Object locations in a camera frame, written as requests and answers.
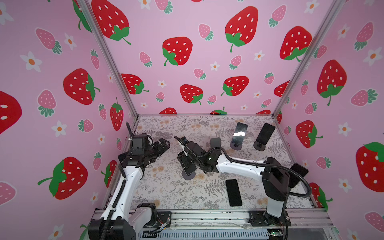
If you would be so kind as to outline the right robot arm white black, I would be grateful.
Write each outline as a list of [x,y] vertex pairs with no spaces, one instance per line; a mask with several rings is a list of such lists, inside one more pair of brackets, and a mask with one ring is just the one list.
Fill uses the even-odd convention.
[[182,148],[177,159],[186,175],[199,168],[204,173],[236,174],[262,182],[269,198],[266,212],[271,217],[280,218],[283,215],[290,196],[308,198],[312,194],[312,188],[304,175],[282,166],[274,158],[268,157],[265,161],[233,158],[222,147],[205,151],[200,145],[186,138],[175,139]]

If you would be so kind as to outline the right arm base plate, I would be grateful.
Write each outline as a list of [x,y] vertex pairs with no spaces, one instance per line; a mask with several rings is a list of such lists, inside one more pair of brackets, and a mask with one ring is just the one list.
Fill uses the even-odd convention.
[[283,211],[279,218],[269,215],[267,211],[249,211],[248,223],[253,227],[290,227],[292,225],[287,211]]

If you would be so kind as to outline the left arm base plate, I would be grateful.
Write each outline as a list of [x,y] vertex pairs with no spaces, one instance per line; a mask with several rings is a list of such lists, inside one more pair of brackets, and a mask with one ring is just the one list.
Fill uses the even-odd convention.
[[157,211],[155,214],[151,213],[151,220],[146,223],[143,228],[159,228],[163,224],[167,224],[165,228],[171,226],[172,212],[170,211]]

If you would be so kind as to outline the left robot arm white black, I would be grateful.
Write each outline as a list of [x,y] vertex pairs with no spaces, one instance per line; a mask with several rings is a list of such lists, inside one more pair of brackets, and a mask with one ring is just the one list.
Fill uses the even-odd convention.
[[98,220],[92,219],[88,225],[90,240],[135,240],[145,225],[152,226],[157,222],[155,204],[140,204],[130,214],[133,196],[146,166],[154,163],[171,145],[163,138],[153,143],[151,140],[149,135],[133,137],[129,151],[118,156],[120,179],[102,216]]

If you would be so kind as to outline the black phone wood stand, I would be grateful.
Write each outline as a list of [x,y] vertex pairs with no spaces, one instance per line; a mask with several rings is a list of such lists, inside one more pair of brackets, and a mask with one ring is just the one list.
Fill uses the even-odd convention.
[[240,207],[243,205],[241,193],[236,179],[226,180],[229,204],[231,207]]

